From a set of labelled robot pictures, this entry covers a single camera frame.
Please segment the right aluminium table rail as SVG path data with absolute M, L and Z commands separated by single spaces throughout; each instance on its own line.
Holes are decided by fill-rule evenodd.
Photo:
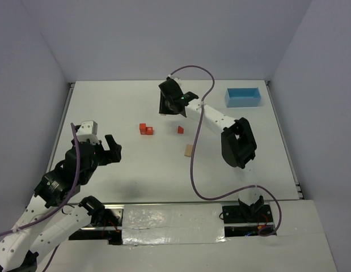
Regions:
M 286 138 L 285 138 L 285 135 L 284 135 L 284 131 L 283 131 L 282 126 L 281 126 L 281 121 L 280 121 L 280 118 L 279 118 L 278 113 L 277 113 L 276 105 L 275 105 L 275 103 L 273 101 L 273 98 L 272 98 L 272 94 L 271 94 L 271 90 L 270 90 L 270 81 L 266 80 L 265 81 L 265 85 L 266 85 L 268 96 L 269 96 L 269 99 L 270 99 L 270 103 L 272 105 L 273 112 L 274 112 L 274 115 L 275 115 L 275 118 L 276 118 L 276 121 L 277 121 L 278 129 L 279 129 L 280 134 L 281 134 L 282 142 L 283 142 L 283 145 L 284 145 L 284 149 L 285 149 L 285 152 L 286 152 L 286 156 L 287 156 L 287 159 L 288 159 L 288 162 L 289 162 L 289 167 L 291 169 L 291 173 L 292 173 L 292 176 L 293 176 L 293 179 L 294 179 L 294 183 L 295 183 L 295 187 L 296 187 L 297 192 L 298 192 L 299 199 L 305 199 L 304 194 L 302 192 L 302 188 L 300 186 L 300 183 L 299 183 L 299 180 L 298 180 L 298 177 L 297 177 L 297 174 L 295 172 L 295 168 L 294 168 L 294 164 L 293 164 L 292 158 L 290 156 L 290 152 L 289 152 L 289 149 L 288 149 L 288 146 L 287 146 L 287 143 L 286 143 Z

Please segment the blue plastic bin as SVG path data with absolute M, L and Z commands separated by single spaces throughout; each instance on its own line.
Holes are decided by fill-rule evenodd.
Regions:
M 258 107 L 261 94 L 258 88 L 228 88 L 225 104 L 228 108 Z

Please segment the silver tape sheet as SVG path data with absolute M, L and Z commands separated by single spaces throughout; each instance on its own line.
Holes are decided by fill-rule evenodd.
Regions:
M 226 241 L 218 203 L 126 205 L 124 245 L 215 244 Z

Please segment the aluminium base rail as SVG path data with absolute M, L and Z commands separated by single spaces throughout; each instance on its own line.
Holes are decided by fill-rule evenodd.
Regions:
M 115 222 L 87 225 L 69 239 L 111 245 L 215 244 L 230 237 L 269 234 L 277 221 L 269 205 L 245 218 L 239 205 L 220 203 L 109 206 Z

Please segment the left aluminium table rail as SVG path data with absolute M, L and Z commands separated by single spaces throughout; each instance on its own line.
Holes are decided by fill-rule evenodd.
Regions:
M 42 176 L 47 173 L 53 165 L 54 155 L 58 146 L 58 139 L 62 132 L 64 119 L 73 93 L 75 82 L 66 82 L 60 85 L 59 94 L 57 99 L 52 99 L 46 107 L 47 112 L 51 115 L 44 118 L 45 122 L 42 127 L 45 128 L 47 136 L 45 137 L 45 156 L 42 160 L 44 164 L 43 170 L 40 172 L 39 181 Z

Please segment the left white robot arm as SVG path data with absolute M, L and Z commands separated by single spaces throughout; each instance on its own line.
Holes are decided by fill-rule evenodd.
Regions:
M 105 136 L 109 150 L 88 139 L 72 140 L 72 148 L 46 173 L 16 225 L 0 234 L 0 271 L 36 271 L 45 254 L 56 249 L 78 229 L 91 225 L 119 226 L 118 217 L 95 197 L 80 203 L 51 226 L 47 224 L 86 185 L 97 167 L 121 160 L 121 145 Z

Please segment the red wedge block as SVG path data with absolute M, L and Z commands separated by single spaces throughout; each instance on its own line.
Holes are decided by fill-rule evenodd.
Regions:
M 178 134 L 183 134 L 183 133 L 184 133 L 184 128 L 181 127 L 181 126 L 178 126 L 178 127 L 177 127 L 177 133 L 178 133 Z

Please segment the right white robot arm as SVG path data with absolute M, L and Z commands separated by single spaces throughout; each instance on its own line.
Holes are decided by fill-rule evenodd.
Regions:
M 205 98 L 199 98 L 193 92 L 184 93 L 174 77 L 167 77 L 159 85 L 159 113 L 165 115 L 182 115 L 198 121 L 196 135 L 191 151 L 190 179 L 195 194 L 202 200 L 216 201 L 238 193 L 240 213 L 244 219 L 252 219 L 264 205 L 264 197 L 256 185 L 244 182 L 243 187 L 218 197 L 206 197 L 196 189 L 194 181 L 194 157 L 202 125 L 221 137 L 221 155 L 233 169 L 245 169 L 247 163 L 256 156 L 257 144 L 251 125 L 244 117 L 234 119 L 205 104 Z

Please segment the plain red cube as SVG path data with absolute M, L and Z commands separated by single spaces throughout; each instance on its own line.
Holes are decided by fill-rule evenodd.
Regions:
M 147 126 L 145 123 L 140 123 L 139 124 L 139 132 L 141 135 L 146 135 L 146 131 L 147 131 Z

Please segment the natural wood rectangular block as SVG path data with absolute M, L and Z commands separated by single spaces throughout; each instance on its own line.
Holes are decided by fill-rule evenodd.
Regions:
M 192 150 L 193 150 L 193 145 L 192 144 L 186 145 L 186 148 L 185 148 L 185 151 L 184 151 L 184 156 L 190 158 L 192 156 Z

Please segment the aluminium table rail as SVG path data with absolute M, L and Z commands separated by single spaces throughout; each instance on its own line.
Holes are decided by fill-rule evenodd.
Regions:
M 52 99 L 46 107 L 47 112 L 51 115 L 44 118 L 45 122 L 42 127 L 45 128 L 47 136 L 45 137 L 45 156 L 42 160 L 44 164 L 43 170 L 40 172 L 39 181 L 42 176 L 47 173 L 53 165 L 54 155 L 58 146 L 58 139 L 62 132 L 64 119 L 73 93 L 75 82 L 66 82 L 60 85 L 59 94 L 57 99 Z
M 286 143 L 286 138 L 285 138 L 285 135 L 284 135 L 284 131 L 283 131 L 282 126 L 281 126 L 281 121 L 280 121 L 280 118 L 279 118 L 278 113 L 277 113 L 276 105 L 275 105 L 275 103 L 273 101 L 273 98 L 272 98 L 272 94 L 271 94 L 271 90 L 270 90 L 270 81 L 266 80 L 265 81 L 265 85 L 266 85 L 268 96 L 269 96 L 269 99 L 270 99 L 270 103 L 272 105 L 273 112 L 274 112 L 274 115 L 275 115 L 275 118 L 276 118 L 276 121 L 277 121 L 278 129 L 279 129 L 280 134 L 281 134 L 282 142 L 283 142 L 283 145 L 284 145 L 284 149 L 285 149 L 285 152 L 286 152 L 286 156 L 287 156 L 287 159 L 288 159 L 288 162 L 289 162 L 289 167 L 291 169 L 291 173 L 292 173 L 292 176 L 293 176 L 293 179 L 294 179 L 294 183 L 295 183 L 295 187 L 296 187 L 297 192 L 298 192 L 299 199 L 305 199 L 304 194 L 302 192 L 302 188 L 300 186 L 300 183 L 299 183 L 299 180 L 298 180 L 298 177 L 297 177 L 297 174 L 295 172 L 295 168 L 294 168 L 294 164 L 293 164 L 292 158 L 290 156 L 290 152 L 289 152 L 289 149 L 288 149 L 288 146 L 287 146 L 287 143 Z

